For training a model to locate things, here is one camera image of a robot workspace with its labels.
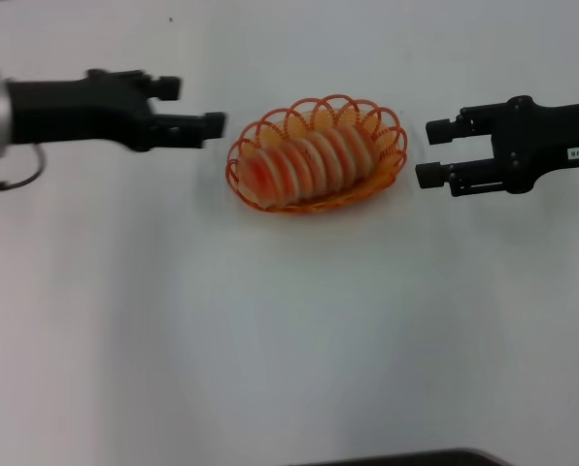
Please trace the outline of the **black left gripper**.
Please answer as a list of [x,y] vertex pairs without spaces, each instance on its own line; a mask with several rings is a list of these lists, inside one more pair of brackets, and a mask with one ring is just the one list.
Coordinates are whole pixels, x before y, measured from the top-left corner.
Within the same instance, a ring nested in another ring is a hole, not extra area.
[[202,149],[206,141],[223,137],[226,113],[153,118],[149,99],[177,101],[181,85],[179,77],[103,70],[90,70],[77,81],[9,81],[11,142],[107,140],[139,152],[152,147]]

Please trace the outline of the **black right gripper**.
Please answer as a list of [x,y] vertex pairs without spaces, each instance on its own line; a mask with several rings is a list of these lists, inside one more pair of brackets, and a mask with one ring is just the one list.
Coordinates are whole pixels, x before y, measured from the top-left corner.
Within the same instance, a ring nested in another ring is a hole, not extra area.
[[431,145],[491,133],[494,158],[417,164],[420,188],[447,184],[453,197],[499,191],[523,194],[550,172],[579,168],[579,104],[544,107],[520,96],[507,103],[464,107],[454,120],[426,124]]

